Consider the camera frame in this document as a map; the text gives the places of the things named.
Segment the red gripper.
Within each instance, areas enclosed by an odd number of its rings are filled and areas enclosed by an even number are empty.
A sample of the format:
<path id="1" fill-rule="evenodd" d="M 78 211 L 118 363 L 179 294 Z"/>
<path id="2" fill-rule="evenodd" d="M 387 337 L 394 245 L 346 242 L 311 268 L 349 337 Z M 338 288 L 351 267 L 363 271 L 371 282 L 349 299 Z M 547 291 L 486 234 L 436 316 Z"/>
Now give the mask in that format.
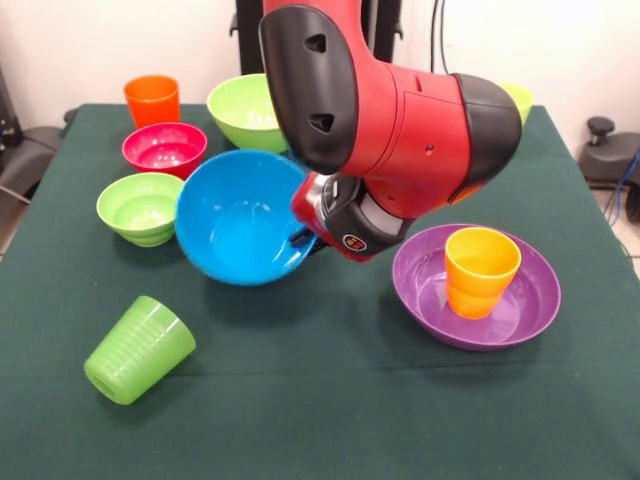
<path id="1" fill-rule="evenodd" d="M 309 256 L 329 246 L 347 250 L 344 236 L 347 234 L 349 206 L 349 176 L 310 173 L 291 201 L 292 212 L 301 227 L 288 241 L 296 248 L 309 246 Z"/>

